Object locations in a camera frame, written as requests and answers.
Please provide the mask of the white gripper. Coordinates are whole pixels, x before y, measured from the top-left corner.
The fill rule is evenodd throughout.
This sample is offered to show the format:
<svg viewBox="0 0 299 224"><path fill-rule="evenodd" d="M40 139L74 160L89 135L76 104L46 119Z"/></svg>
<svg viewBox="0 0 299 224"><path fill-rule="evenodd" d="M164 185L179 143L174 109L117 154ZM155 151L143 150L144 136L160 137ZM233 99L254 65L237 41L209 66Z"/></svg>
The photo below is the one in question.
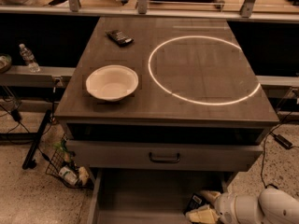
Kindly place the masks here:
<svg viewBox="0 0 299 224"><path fill-rule="evenodd" d="M209 204L193 209L185 214L190 222L199 224L216 224L219 217L223 224L262 224L263 212L258 203L258 198L235 193L223 193L212 190L201 190L200 195Z"/></svg>

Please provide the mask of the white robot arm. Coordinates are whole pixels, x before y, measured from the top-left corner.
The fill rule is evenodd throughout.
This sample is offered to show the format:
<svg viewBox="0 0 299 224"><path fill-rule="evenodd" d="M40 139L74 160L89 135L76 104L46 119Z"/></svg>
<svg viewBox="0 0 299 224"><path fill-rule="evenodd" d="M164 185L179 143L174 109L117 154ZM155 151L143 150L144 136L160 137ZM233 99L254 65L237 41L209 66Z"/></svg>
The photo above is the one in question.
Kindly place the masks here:
<svg viewBox="0 0 299 224"><path fill-rule="evenodd" d="M299 224L299 201L268 188L258 196L202 190L206 203L185 213L195 224Z"/></svg>

